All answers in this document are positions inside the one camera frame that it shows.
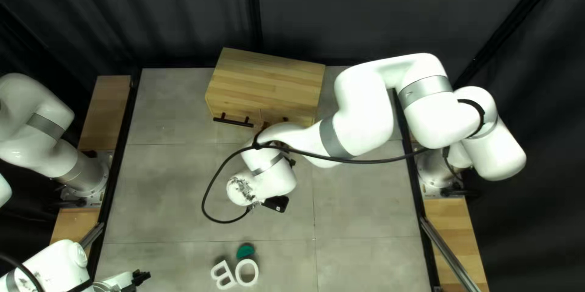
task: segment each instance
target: black backdrop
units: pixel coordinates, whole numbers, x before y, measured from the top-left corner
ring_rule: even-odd
[[[75,143],[98,75],[212,66],[229,46],[328,65],[430,52],[454,82],[519,1],[0,0],[0,71],[27,73],[60,96],[77,115],[68,131]],[[551,287],[553,281],[565,290],[583,285],[574,275],[583,265],[577,244],[583,220],[578,81],[585,68],[579,4],[541,1],[469,82],[494,94],[528,154],[527,168],[511,181],[466,177],[484,190],[470,211],[493,291]],[[18,174],[11,184],[15,180],[34,189]],[[0,247],[23,247],[12,226],[0,224]],[[37,227],[46,240],[50,232]],[[528,261],[532,256],[539,261]]]

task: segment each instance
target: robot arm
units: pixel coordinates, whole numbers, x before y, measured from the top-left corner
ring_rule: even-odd
[[[21,73],[0,78],[0,159],[66,184],[77,197],[105,185],[106,168],[61,139],[74,114],[36,80]],[[9,198],[0,182],[0,205]]]
[[[474,165],[487,180],[519,172],[526,155],[501,122],[490,94],[479,87],[453,92],[445,70],[431,54],[412,54],[350,67],[335,80],[339,111],[304,128],[293,123],[270,126],[259,143],[281,141],[311,153],[352,158],[384,144],[391,136],[392,107],[387,89],[394,88],[409,127],[422,146],[454,146],[450,160]],[[228,196],[239,205],[262,202],[294,189],[292,169],[275,149],[242,153],[248,169],[228,181]],[[339,162],[307,157],[322,168]]]

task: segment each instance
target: drawer handle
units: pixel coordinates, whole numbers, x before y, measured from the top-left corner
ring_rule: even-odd
[[[221,118],[214,117],[214,122],[221,122],[239,126],[246,126],[246,127],[254,127],[254,124],[248,123],[250,117],[246,116],[246,119],[243,122],[239,122],[238,120],[231,120],[225,118],[225,113],[221,113]]]

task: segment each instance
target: wooden platform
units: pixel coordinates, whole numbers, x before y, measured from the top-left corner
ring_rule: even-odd
[[[129,76],[98,77],[81,132],[80,150],[116,148],[129,91]],[[59,210],[50,243],[62,239],[78,242],[95,226],[98,216],[99,208]]]
[[[427,218],[459,259],[482,292],[488,292],[486,274],[464,198],[424,200]],[[465,291],[441,252],[434,247],[439,281],[444,292]]]
[[[214,117],[311,126],[325,65],[223,48],[205,100]]]

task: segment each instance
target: gray tile floor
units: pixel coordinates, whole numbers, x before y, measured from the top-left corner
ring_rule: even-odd
[[[328,67],[319,117],[336,110]],[[145,69],[120,172],[98,278],[140,268],[153,278],[140,291],[216,291],[209,271],[238,247],[257,251],[260,278],[240,291],[428,291],[406,163],[318,169],[296,156],[299,184],[286,213],[262,206],[218,225],[201,197],[225,157],[253,132],[212,121],[204,100],[213,69]],[[360,158],[402,154],[399,133]],[[207,209],[220,219],[243,212],[225,181],[244,167],[237,157],[216,180]]]

